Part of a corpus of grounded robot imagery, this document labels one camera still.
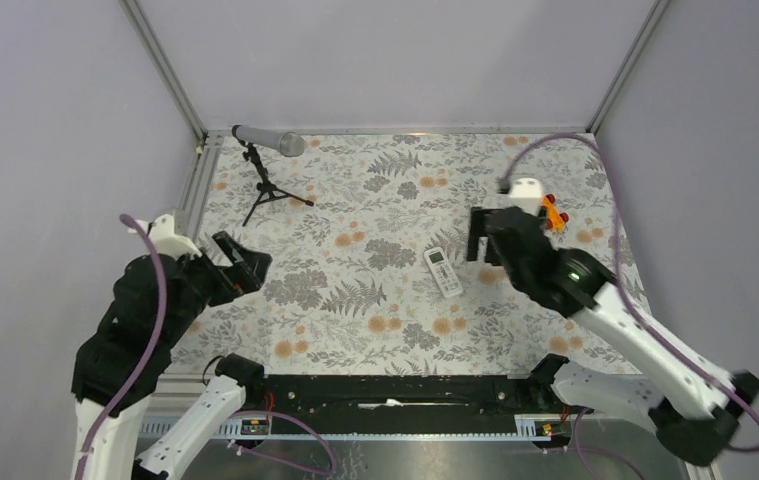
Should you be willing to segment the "white remote control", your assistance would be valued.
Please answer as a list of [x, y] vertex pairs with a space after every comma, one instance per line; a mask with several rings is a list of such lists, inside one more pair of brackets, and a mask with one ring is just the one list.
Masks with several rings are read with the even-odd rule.
[[433, 247], [427, 249], [423, 256], [442, 296], [444, 298], [460, 296], [464, 289], [444, 249]]

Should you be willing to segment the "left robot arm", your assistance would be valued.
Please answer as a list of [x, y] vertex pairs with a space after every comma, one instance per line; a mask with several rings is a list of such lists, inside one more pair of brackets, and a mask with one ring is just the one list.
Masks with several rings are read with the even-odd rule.
[[272, 264], [225, 232], [214, 236], [229, 265], [218, 266], [188, 238], [144, 236], [147, 254], [131, 261], [113, 300], [77, 351], [72, 393], [78, 422], [74, 479], [178, 479], [216, 429], [237, 410], [264, 401], [263, 367], [229, 354], [213, 384], [142, 453], [140, 427], [171, 351], [208, 307], [259, 291]]

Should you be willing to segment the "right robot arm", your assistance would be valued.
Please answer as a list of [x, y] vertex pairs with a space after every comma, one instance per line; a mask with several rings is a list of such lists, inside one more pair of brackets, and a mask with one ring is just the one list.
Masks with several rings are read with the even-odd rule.
[[755, 375], [730, 372], [697, 353], [641, 310], [593, 255], [554, 247], [541, 219], [518, 207], [472, 208], [466, 258], [480, 257], [503, 267], [515, 290], [593, 332], [640, 372], [629, 379], [549, 354], [531, 372], [534, 407], [552, 412], [564, 403], [625, 420], [695, 466], [710, 466], [731, 450], [742, 415], [759, 395]]

